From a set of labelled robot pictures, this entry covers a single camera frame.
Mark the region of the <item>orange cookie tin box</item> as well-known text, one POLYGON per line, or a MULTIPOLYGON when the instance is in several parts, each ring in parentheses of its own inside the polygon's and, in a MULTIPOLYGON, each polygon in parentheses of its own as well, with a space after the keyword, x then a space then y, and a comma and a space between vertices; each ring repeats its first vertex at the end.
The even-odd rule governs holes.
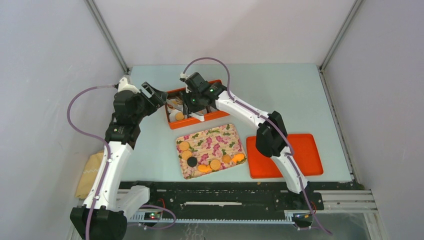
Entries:
MULTIPOLYGON (((180 93, 182 93, 184 90, 185 90, 184 88, 179 88, 179 89, 174 89, 174 90, 168 91, 167 92, 168 93, 167 99, 176 99, 176 100, 181 99, 180 93)), ((172 130, 202 123, 202 121, 199 121, 198 119, 191 117, 190 115, 186 115, 186 119, 184 119, 184 120, 177 121, 177 122, 170 122, 169 115, 173 111, 176 111, 176 110, 170 108, 168 104, 165 105, 165 113, 166 113, 167 122, 168 122, 169 127, 172 130)), ((207 109, 202 110, 198 113, 204 115, 204 118, 205 118, 204 122, 229 116, 228 113, 221 111, 221 110, 216 110, 215 108, 211 108, 211 107, 208 107, 207 109)))

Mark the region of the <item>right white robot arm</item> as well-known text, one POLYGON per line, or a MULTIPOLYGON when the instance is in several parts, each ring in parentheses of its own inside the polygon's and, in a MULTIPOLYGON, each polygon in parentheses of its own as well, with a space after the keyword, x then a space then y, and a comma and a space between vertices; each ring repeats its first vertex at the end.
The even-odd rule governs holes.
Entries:
POLYGON ((311 196, 306 191, 308 180, 295 163, 294 149, 279 112, 260 110, 235 96, 228 86, 220 82, 210 83, 198 72, 190 75, 183 72, 179 79, 185 84, 180 94, 184 115, 204 121, 206 118, 199 112, 211 107, 254 127, 255 147, 263 156, 271 158, 281 172, 287 189, 292 192, 291 204, 297 209, 310 204, 311 196))

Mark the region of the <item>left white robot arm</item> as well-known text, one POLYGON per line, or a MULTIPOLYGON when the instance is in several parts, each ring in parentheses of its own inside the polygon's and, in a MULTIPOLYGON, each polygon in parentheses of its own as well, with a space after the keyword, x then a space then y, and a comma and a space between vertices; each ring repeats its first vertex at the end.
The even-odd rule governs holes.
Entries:
POLYGON ((100 140, 104 145, 102 161, 94 183, 81 207, 74 207, 70 220, 83 240, 121 240, 124 238, 128 218, 142 205, 153 208, 158 194, 147 186, 133 186, 122 198, 118 190, 123 170, 134 151, 140 135, 143 118, 152 115, 166 104, 168 93, 144 82, 143 93, 136 86, 122 82, 114 85, 111 121, 104 137, 77 128, 71 120, 70 126, 77 132, 100 140))

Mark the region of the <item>orange tin lid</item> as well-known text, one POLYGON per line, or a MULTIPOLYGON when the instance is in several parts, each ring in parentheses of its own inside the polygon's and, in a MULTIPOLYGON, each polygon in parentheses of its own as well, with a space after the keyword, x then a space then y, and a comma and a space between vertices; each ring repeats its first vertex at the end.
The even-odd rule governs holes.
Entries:
MULTIPOLYGON (((310 133, 293 133, 287 136, 294 149, 294 160, 305 176, 319 176, 324 169, 315 139, 310 133)), ((282 174, 271 158, 256 149, 256 137, 246 138, 247 163, 253 179, 281 178, 282 174)))

